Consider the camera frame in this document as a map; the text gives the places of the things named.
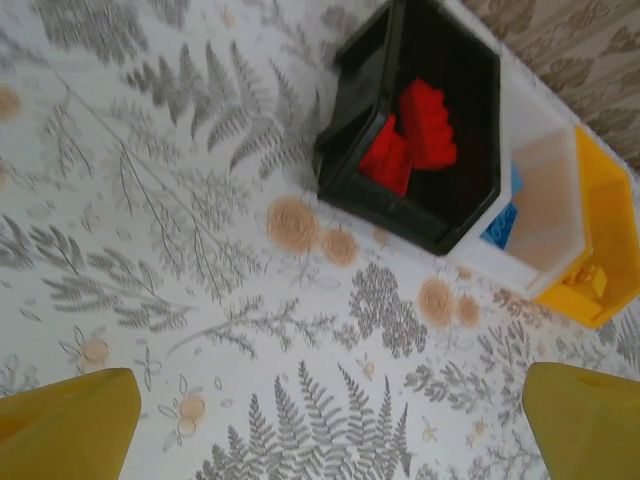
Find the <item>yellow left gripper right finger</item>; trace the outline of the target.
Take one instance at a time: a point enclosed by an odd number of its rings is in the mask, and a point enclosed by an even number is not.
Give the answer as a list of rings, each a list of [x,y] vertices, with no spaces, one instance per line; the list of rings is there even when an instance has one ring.
[[[640,381],[539,362],[522,405],[551,480],[640,480]]]

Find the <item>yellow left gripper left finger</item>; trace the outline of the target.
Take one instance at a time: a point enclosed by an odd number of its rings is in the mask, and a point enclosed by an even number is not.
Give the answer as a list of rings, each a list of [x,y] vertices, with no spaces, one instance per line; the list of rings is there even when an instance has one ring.
[[[119,480],[141,412],[111,368],[0,399],[0,480]]]

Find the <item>yellow lego brick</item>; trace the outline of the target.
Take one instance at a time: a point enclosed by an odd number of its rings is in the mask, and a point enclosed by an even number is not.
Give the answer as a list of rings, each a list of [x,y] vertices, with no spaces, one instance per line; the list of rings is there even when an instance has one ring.
[[[571,271],[563,284],[591,299],[600,299],[608,283],[604,269],[597,264],[584,263]]]

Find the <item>red lego brick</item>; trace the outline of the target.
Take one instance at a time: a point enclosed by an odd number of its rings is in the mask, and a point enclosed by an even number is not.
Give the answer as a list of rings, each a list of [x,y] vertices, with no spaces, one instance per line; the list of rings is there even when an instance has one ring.
[[[395,129],[396,115],[391,114],[359,163],[358,171],[366,178],[404,197],[412,163],[409,143]]]
[[[400,95],[402,127],[416,170],[438,171],[456,162],[457,146],[444,99],[442,90],[420,78]]]

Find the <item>yellow plastic bin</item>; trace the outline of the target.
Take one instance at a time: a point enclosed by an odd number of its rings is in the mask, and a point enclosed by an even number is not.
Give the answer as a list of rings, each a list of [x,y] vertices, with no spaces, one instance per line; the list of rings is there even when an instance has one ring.
[[[640,244],[628,173],[583,128],[575,129],[575,139],[585,247],[536,302],[597,329],[640,294]],[[563,284],[584,263],[600,265],[607,275],[600,299]]]

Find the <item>white plastic bin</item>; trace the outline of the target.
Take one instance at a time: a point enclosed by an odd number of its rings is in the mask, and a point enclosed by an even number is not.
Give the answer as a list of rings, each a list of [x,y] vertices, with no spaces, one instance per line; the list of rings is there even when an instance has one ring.
[[[517,295],[534,299],[583,251],[584,219],[575,139],[576,118],[461,0],[439,0],[445,12],[497,54],[500,79],[501,192],[447,254]],[[511,165],[523,180],[511,196]],[[518,209],[504,250],[481,238],[509,204]]]

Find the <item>black plastic bin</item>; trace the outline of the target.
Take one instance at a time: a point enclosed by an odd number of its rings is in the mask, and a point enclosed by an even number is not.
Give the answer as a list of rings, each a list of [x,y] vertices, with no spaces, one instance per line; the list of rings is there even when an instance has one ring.
[[[334,63],[333,115],[314,146],[318,199],[434,255],[449,254],[510,177],[501,164],[499,55],[436,0],[386,0]],[[359,164],[389,120],[396,134],[408,134],[401,100],[419,81],[444,94],[456,159],[436,171],[413,169],[401,195]]]

